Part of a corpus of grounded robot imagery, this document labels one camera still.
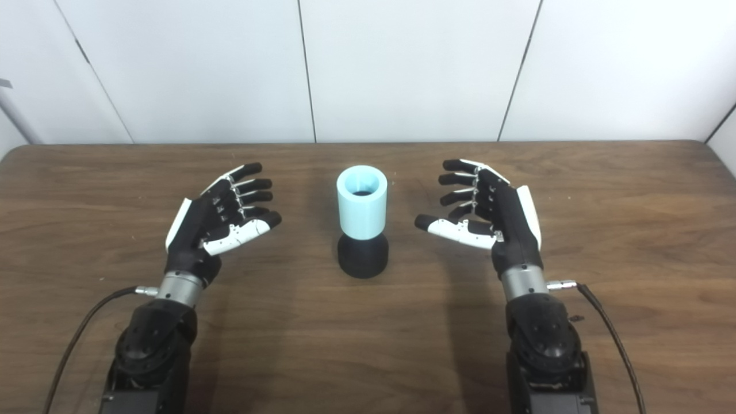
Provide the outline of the black and white right hand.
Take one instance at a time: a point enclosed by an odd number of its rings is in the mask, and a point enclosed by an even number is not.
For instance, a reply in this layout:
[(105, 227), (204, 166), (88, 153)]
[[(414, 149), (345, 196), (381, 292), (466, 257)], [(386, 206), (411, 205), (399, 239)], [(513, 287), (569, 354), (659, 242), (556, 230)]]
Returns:
[(541, 257), (541, 225), (528, 186), (514, 187), (484, 163), (445, 160), (443, 186), (461, 188), (440, 204), (453, 205), (447, 217), (419, 214), (416, 228), (445, 239), (489, 251), (507, 301), (526, 294), (549, 294)]

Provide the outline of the black and white left hand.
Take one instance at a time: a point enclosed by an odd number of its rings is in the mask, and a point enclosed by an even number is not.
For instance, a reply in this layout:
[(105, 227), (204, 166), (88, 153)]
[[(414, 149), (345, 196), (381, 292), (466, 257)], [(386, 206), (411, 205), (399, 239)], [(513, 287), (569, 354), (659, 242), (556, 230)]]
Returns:
[(195, 308), (221, 270), (221, 256), (265, 235), (282, 222), (273, 182), (258, 178), (259, 162), (245, 163), (216, 178), (198, 197), (182, 201), (166, 236), (164, 278), (155, 296)]

